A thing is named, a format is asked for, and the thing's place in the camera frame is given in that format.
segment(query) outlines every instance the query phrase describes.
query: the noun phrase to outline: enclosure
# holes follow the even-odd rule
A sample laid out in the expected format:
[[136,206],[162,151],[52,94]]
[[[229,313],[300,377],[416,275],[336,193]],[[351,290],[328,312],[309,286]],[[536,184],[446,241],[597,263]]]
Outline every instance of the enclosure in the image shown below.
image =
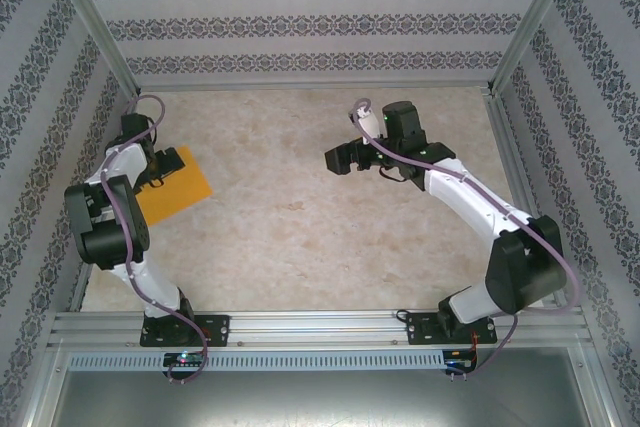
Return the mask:
[[[0,425],[640,424],[640,0],[0,2]],[[139,345],[143,305],[64,208],[141,93],[213,191],[150,229],[194,310],[231,319],[197,393],[165,386],[176,349]],[[363,97],[411,101],[579,273],[580,307],[522,313],[465,384],[396,311],[481,281],[489,251],[411,182],[327,170]]]

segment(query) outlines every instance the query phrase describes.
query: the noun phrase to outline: marble surface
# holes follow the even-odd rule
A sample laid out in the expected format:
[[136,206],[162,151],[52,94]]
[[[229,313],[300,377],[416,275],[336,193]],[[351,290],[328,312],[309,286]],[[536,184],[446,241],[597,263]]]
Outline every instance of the marble surface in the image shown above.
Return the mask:
[[[195,310],[434,308],[479,281],[489,253],[439,200],[377,170],[337,176],[324,152],[356,138],[369,97],[418,108],[429,141],[511,196],[479,89],[161,93],[157,147],[187,144],[214,195],[151,228],[150,253]],[[158,115],[152,101],[140,111]],[[94,267],[84,311],[142,310]]]

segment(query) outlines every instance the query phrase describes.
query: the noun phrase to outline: black mounting plate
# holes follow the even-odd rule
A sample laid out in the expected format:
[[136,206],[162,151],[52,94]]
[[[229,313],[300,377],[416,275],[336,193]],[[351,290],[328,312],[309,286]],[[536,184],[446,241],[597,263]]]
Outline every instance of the black mounting plate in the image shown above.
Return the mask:
[[[207,337],[207,346],[209,347],[227,346],[229,321],[230,317],[228,315],[195,315],[196,325],[202,329]],[[142,327],[142,333],[140,334],[141,347],[198,347],[202,345],[202,340],[198,335],[193,335],[191,341],[186,344],[176,345],[175,342],[171,342],[169,339],[153,335],[153,332],[145,329],[144,324]]]
[[447,337],[438,323],[437,312],[410,312],[403,320],[407,324],[409,345],[471,344],[474,332],[478,335],[478,344],[498,341],[495,325],[488,317],[461,325],[451,337]]

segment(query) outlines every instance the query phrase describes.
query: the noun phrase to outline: yellow cloth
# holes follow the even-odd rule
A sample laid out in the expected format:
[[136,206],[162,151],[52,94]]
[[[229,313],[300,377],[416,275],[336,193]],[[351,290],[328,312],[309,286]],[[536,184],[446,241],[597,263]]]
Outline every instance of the yellow cloth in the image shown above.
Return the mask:
[[162,187],[145,185],[136,195],[149,226],[213,194],[189,147],[176,149],[185,166],[164,178]]

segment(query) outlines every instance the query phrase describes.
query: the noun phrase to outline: patterned wallpaper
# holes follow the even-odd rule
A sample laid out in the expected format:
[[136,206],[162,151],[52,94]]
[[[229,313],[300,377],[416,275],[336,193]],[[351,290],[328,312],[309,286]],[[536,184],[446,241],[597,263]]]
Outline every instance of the patterned wallpaper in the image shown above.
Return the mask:
[[81,261],[64,189],[118,128],[120,88],[70,0],[0,0],[0,426],[15,420],[47,314]]
[[143,87],[488,81],[532,0],[94,0]]
[[623,425],[640,425],[638,0],[554,0],[502,93],[538,208],[556,212]]

